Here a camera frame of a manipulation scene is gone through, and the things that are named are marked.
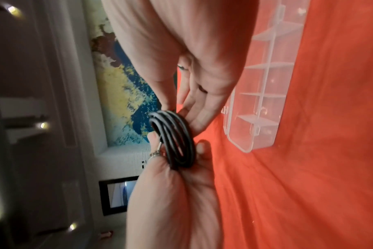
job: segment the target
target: black frame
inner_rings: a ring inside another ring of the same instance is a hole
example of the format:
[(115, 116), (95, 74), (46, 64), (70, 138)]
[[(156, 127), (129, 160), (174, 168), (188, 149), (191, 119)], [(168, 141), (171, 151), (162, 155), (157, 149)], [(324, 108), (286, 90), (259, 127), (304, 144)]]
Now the black frame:
[(137, 180), (138, 178), (139, 176), (132, 176), (132, 177), (119, 178), (119, 179), (99, 181), (100, 202), (102, 203), (103, 216), (126, 212), (128, 208), (128, 206), (121, 206), (121, 207), (115, 207), (115, 208), (110, 207), (109, 189), (107, 188), (107, 185), (113, 184), (113, 183), (123, 183), (123, 182), (134, 181), (134, 180)]

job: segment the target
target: transparent container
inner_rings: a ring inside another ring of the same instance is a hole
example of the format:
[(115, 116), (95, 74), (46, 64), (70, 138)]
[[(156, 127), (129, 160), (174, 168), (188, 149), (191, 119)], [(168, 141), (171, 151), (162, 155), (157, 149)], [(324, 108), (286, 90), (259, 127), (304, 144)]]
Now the transparent container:
[(223, 129), (241, 151), (274, 143), (309, 0), (262, 0), (240, 80), (222, 109)]

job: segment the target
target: hand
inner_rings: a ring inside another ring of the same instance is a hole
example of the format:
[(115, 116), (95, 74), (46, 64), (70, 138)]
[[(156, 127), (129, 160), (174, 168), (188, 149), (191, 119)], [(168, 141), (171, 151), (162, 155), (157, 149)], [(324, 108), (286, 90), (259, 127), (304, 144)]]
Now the hand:
[[(158, 135), (151, 132), (148, 140), (154, 152)], [(210, 143), (200, 141), (196, 152), (190, 169), (171, 170), (161, 156), (148, 161), (128, 203), (127, 249), (221, 248)]]
[[(102, 2), (119, 43), (162, 109), (184, 104), (193, 134), (204, 131), (240, 78), (258, 0)], [(173, 75), (178, 62), (188, 71), (182, 73), (176, 97)]]

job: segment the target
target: black cord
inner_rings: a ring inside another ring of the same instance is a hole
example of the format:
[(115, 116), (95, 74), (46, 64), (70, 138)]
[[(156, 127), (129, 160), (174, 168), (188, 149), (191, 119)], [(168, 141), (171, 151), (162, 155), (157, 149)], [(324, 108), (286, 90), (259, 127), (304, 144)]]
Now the black cord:
[(196, 147), (187, 121), (172, 111), (152, 112), (148, 117), (152, 128), (160, 135), (160, 141), (165, 145), (170, 168), (192, 167), (196, 158)]

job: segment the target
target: orange fabric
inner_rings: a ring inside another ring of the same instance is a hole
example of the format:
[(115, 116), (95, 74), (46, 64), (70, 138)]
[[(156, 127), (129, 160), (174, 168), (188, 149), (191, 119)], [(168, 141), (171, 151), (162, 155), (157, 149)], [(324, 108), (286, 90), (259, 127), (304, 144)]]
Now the orange fabric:
[(373, 0), (311, 0), (270, 148), (212, 144), (224, 247), (373, 248)]

